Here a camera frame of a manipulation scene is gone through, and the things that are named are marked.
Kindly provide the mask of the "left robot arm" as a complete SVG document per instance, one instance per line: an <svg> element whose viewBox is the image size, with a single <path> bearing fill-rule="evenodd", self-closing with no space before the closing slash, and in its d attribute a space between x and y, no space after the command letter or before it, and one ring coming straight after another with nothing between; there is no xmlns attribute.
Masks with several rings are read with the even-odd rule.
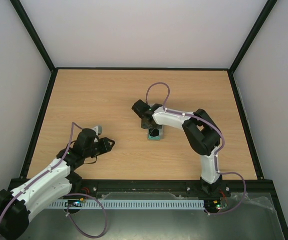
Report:
<svg viewBox="0 0 288 240"><path fill-rule="evenodd" d="M82 129L45 169L12 190L0 191L0 237L18 239L30 222L59 198L89 198L89 192L81 190L82 178L75 170L85 159L97 159L112 150L115 141L100 134L99 125Z"/></svg>

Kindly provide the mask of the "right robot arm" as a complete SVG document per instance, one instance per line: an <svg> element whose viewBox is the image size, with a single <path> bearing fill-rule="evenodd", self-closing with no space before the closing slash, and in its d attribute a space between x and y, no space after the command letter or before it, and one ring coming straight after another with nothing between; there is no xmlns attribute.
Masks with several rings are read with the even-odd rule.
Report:
<svg viewBox="0 0 288 240"><path fill-rule="evenodd" d="M164 126L183 130L191 148L200 155L202 191L208 196L219 191L222 177L219 174L218 152L224 139L205 110L180 112L157 103L150 106L142 100L136 101L132 110L141 119L141 128L148 131L150 140L161 139Z"/></svg>

